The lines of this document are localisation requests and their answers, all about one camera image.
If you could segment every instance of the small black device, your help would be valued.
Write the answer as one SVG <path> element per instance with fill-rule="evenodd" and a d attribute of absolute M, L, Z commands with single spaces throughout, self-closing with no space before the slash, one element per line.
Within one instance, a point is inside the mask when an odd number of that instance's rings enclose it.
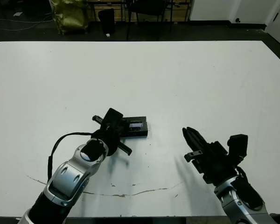
<path fill-rule="evenodd" d="M 92 117 L 92 120 L 101 124 L 103 119 L 100 116 L 95 115 Z M 129 128 L 121 134 L 121 138 L 147 137 L 148 129 L 146 117 L 129 117 L 123 118 L 123 120 L 125 120 L 129 124 Z"/>

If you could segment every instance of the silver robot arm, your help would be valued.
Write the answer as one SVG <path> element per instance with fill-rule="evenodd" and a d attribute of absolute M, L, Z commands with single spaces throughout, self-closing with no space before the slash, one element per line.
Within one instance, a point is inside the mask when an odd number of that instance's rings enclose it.
<path fill-rule="evenodd" d="M 198 172 L 204 174 L 205 182 L 216 187 L 215 194 L 232 224 L 276 224 L 268 215 L 264 201 L 238 166 L 247 155 L 247 135 L 231 136 L 227 153 L 218 141 L 207 143 L 193 128 L 183 128 L 182 131 L 193 150 L 185 155 L 186 161 L 192 161 Z"/>
<path fill-rule="evenodd" d="M 104 119 L 99 116 L 92 119 L 101 125 L 96 132 L 69 133 L 58 139 L 48 160 L 48 183 L 20 224 L 62 224 L 104 159 L 112 156 L 118 147 L 131 154 L 132 150 L 119 139 L 129 130 L 129 123 L 121 113 L 110 108 Z M 91 135 L 91 139 L 80 145 L 52 176 L 54 151 L 64 137 L 74 134 Z"/>
<path fill-rule="evenodd" d="M 86 144 L 79 146 L 73 157 L 57 168 L 34 206 L 26 211 L 19 224 L 64 222 L 70 209 L 87 186 L 89 178 L 98 171 L 108 155 L 108 146 L 102 140 L 90 139 L 90 141 L 99 141 L 105 149 L 104 153 L 97 160 L 91 161 L 82 152 Z"/>
<path fill-rule="evenodd" d="M 232 185 L 240 178 L 235 176 L 215 188 L 215 194 L 221 202 L 222 208 L 232 224 L 276 224 L 266 211 L 262 201 L 258 207 L 252 208 L 237 195 L 237 190 Z"/>

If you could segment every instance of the chair leg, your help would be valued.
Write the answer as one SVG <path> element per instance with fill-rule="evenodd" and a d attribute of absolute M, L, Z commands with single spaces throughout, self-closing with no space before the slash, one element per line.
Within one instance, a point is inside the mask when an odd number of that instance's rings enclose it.
<path fill-rule="evenodd" d="M 173 12 L 173 0 L 171 0 L 171 11 L 170 11 L 170 31 L 171 31 L 171 25 L 172 25 L 172 12 Z"/>
<path fill-rule="evenodd" d="M 165 14 L 165 10 L 164 10 L 164 12 L 162 14 L 161 22 L 163 22 L 163 20 L 164 20 L 164 14 Z"/>
<path fill-rule="evenodd" d="M 128 24 L 128 26 L 127 26 L 126 40 L 129 39 L 129 32 L 130 32 L 130 25 L 131 25 L 131 16 L 132 16 L 132 12 L 129 11 L 128 14 L 129 14 L 129 22 L 128 22 L 129 24 Z"/>
<path fill-rule="evenodd" d="M 92 11 L 93 11 L 93 14 L 94 14 L 94 21 L 96 22 L 97 21 L 97 16 L 95 15 L 95 8 L 94 8 L 93 4 L 92 4 Z"/>
<path fill-rule="evenodd" d="M 138 25 L 139 25 L 138 13 L 136 13 L 136 17 L 137 17 L 137 23 L 138 23 Z"/>

